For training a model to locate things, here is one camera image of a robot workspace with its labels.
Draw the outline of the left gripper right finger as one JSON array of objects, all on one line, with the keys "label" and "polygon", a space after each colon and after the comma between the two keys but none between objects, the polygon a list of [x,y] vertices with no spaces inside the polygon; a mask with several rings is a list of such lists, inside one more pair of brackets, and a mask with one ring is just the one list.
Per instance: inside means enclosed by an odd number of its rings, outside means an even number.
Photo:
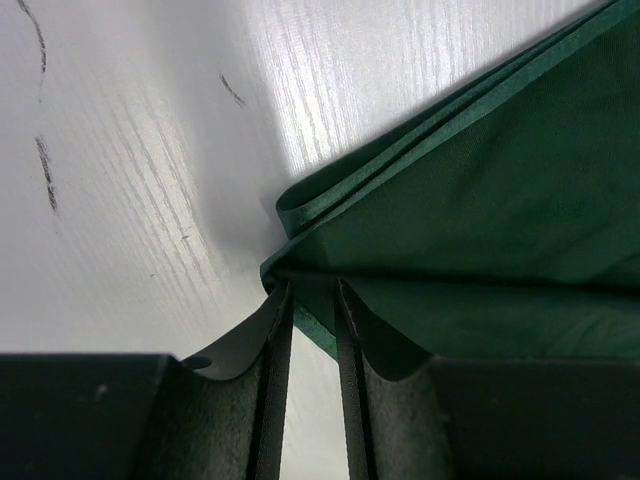
[{"label": "left gripper right finger", "polygon": [[639,365],[425,351],[338,282],[353,479],[635,479]]}]

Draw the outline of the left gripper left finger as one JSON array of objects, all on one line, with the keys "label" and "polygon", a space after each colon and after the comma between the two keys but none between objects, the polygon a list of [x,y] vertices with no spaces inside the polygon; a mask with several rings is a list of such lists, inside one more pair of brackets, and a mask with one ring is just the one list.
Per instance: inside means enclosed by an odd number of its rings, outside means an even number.
[{"label": "left gripper left finger", "polygon": [[5,353],[5,479],[275,479],[293,327],[289,283],[190,357]]}]

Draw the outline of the dark green cloth napkin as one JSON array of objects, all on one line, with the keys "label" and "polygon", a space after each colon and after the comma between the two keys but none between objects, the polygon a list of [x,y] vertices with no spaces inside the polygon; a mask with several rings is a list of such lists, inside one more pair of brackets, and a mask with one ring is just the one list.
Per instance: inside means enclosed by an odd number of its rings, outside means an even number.
[{"label": "dark green cloth napkin", "polygon": [[639,355],[639,5],[612,1],[288,189],[297,326],[349,284],[427,351]]}]

